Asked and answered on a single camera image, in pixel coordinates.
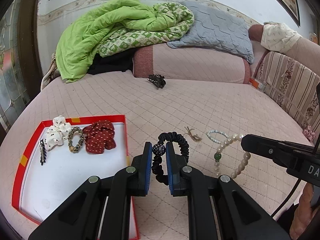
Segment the person's right hand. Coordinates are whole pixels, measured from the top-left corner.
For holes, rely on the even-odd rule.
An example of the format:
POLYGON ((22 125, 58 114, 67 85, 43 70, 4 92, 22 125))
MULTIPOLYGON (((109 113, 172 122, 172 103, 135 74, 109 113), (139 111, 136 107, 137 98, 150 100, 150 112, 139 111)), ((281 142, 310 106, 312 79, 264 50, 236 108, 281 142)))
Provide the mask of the person's right hand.
POLYGON ((313 197, 313 186, 310 183, 306 183, 303 193, 300 196, 298 207, 295 211, 293 222, 290 228, 291 239, 298 239, 299 236, 306 230, 311 220, 319 210, 319 206, 316 209, 311 208, 311 200, 313 197))

